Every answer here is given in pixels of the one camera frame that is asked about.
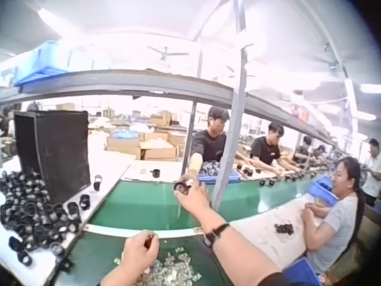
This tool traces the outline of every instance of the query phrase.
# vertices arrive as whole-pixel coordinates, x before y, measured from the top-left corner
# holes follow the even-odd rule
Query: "green conveyor belt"
[[[219,212],[231,221],[256,215],[293,200],[308,190],[311,179],[277,182],[260,186],[256,181],[229,184]],[[91,224],[123,229],[186,229],[197,223],[182,210],[173,196],[172,184],[119,182],[90,221]],[[160,239],[159,259],[183,247],[192,258],[190,265],[202,278],[196,286],[231,285],[213,255],[202,243],[201,236]],[[120,258],[124,238],[84,232],[68,258],[74,263],[70,273],[59,272],[51,285],[94,286]]]

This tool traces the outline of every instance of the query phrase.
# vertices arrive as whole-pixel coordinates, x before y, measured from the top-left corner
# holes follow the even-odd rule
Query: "blue plastic crate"
[[[322,186],[320,186],[316,182],[313,182],[310,185],[310,189],[308,190],[308,193],[312,195],[314,198],[321,199],[329,207],[333,207],[339,200],[337,196],[335,196],[332,192],[328,191],[327,189],[324,189]]]
[[[198,176],[197,177],[200,182],[204,182],[205,184],[213,184],[217,180],[217,176]],[[229,183],[237,183],[241,179],[240,174],[237,171],[233,170],[229,176]]]
[[[283,274],[291,283],[301,282],[321,286],[318,276],[305,257],[300,258],[283,270]]]
[[[86,53],[47,41],[31,51],[29,58],[16,67],[14,86],[68,72],[91,70],[93,59]]]
[[[315,182],[318,184],[321,184],[321,183],[326,184],[330,188],[332,187],[332,180],[328,176],[322,176],[318,178]]]

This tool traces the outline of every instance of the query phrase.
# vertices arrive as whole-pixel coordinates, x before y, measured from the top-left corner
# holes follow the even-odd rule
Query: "wristwatch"
[[[224,223],[223,225],[220,225],[218,228],[213,229],[208,234],[205,234],[205,237],[204,237],[205,245],[209,248],[213,248],[215,241],[221,237],[221,233],[229,226],[230,225],[228,223]]]

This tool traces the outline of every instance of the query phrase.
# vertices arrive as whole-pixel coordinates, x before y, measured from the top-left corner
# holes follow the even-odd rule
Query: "overhead shelf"
[[[192,100],[230,108],[233,89],[217,82],[153,70],[91,70],[66,73],[0,91],[0,105],[78,95],[132,95]],[[330,138],[281,108],[247,94],[245,113],[277,121],[333,145]]]

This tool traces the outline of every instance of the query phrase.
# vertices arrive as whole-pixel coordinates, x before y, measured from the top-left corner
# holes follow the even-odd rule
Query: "black box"
[[[21,169],[42,175],[52,203],[64,203],[90,185],[87,111],[15,112]]]

